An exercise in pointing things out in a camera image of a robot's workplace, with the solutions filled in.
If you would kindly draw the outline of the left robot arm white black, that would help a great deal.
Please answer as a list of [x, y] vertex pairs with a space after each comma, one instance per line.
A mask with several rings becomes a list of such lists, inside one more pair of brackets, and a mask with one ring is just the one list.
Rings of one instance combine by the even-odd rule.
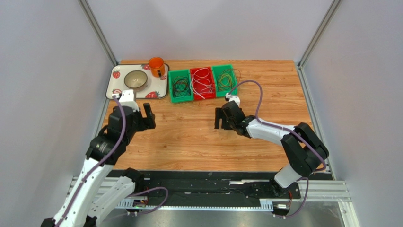
[[134, 134], [156, 127], [150, 104], [144, 103], [143, 107], [145, 116], [134, 108], [134, 102], [113, 109], [108, 124], [90, 142], [81, 173], [63, 206], [56, 215], [43, 220], [43, 227], [98, 227], [126, 196], [145, 190], [144, 174], [127, 168], [107, 192], [96, 198]]

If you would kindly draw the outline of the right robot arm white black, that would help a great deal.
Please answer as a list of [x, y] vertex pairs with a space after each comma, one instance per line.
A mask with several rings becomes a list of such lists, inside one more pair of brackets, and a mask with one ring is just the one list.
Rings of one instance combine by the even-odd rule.
[[215, 109], [215, 129], [233, 130], [238, 135], [260, 139], [281, 146], [288, 164], [271, 179], [277, 190], [286, 189], [303, 177], [309, 177], [329, 157], [329, 151], [306, 123], [280, 125], [246, 116], [235, 101]]

